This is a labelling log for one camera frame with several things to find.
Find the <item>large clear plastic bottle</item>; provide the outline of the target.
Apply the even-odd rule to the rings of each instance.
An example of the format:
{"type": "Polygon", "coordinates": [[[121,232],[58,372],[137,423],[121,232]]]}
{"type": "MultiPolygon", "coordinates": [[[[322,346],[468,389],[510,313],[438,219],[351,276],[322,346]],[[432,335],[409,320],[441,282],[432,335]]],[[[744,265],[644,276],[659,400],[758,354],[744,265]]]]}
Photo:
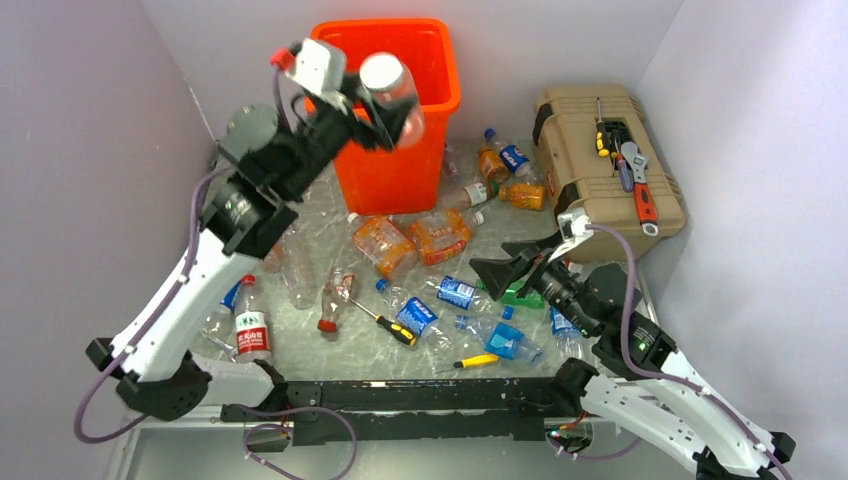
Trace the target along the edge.
{"type": "Polygon", "coordinates": [[[425,133],[426,121],[409,68],[395,55],[379,52],[365,58],[359,74],[363,86],[384,107],[395,106],[401,100],[415,100],[396,145],[404,149],[418,143],[425,133]]]}

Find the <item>green plastic bottle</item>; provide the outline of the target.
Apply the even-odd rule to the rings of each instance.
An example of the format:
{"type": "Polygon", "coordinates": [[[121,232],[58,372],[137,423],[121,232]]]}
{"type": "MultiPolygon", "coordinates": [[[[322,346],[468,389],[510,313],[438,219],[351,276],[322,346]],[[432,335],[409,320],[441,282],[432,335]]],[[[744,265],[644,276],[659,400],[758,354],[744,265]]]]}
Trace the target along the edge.
{"type": "Polygon", "coordinates": [[[490,315],[503,315],[503,311],[507,308],[529,308],[541,310],[547,306],[546,301],[538,292],[530,291],[524,297],[518,297],[518,290],[524,286],[523,281],[513,282],[504,295],[497,301],[493,300],[488,293],[488,290],[481,280],[474,283],[476,293],[472,301],[471,309],[478,312],[487,312],[490,315]]]}

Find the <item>light blue label bottle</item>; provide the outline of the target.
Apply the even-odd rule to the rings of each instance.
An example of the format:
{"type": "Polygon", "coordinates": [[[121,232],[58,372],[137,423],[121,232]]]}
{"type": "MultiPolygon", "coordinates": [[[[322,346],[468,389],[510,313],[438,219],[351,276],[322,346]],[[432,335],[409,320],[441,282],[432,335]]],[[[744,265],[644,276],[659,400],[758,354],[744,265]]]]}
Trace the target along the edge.
{"type": "Polygon", "coordinates": [[[483,349],[502,359],[523,361],[529,365],[538,364],[542,349],[521,330],[487,317],[458,315],[454,322],[459,331],[465,331],[477,338],[483,349]]]}

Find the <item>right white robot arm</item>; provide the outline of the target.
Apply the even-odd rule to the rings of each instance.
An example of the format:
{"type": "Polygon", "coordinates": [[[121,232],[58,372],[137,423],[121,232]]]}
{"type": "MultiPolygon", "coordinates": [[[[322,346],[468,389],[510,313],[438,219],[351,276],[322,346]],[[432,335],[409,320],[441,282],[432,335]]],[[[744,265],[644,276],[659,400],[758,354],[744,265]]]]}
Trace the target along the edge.
{"type": "Polygon", "coordinates": [[[506,259],[473,258],[469,265],[498,299],[513,282],[539,293],[596,339],[594,355],[619,377],[652,393],[656,402],[629,400],[614,380],[579,359],[568,359],[551,381],[557,411],[588,411],[610,419],[689,468],[698,479],[788,479],[796,443],[785,432],[747,419],[695,370],[676,342],[634,306],[635,255],[615,229],[591,224],[584,233],[503,244],[506,259]],[[621,245],[627,269],[616,278],[592,272],[584,281],[568,273],[561,257],[595,232],[621,245]]]}

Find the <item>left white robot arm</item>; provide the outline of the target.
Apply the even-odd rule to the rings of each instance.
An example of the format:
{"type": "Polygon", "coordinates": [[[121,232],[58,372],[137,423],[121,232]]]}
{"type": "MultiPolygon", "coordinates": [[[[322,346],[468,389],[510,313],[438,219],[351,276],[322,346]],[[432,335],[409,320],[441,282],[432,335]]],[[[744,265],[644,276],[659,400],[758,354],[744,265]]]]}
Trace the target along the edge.
{"type": "Polygon", "coordinates": [[[183,258],[143,312],[120,334],[98,338],[87,355],[114,378],[123,403],[144,417],[172,421],[199,406],[238,405],[272,420],[287,406],[284,378],[266,360],[194,357],[190,347],[216,301],[270,252],[297,219],[292,204],[348,144],[391,151],[416,92],[381,92],[356,74],[333,91],[309,95],[313,109],[295,128],[276,108],[235,113],[218,152],[233,171],[208,204],[196,203],[183,258]]]}

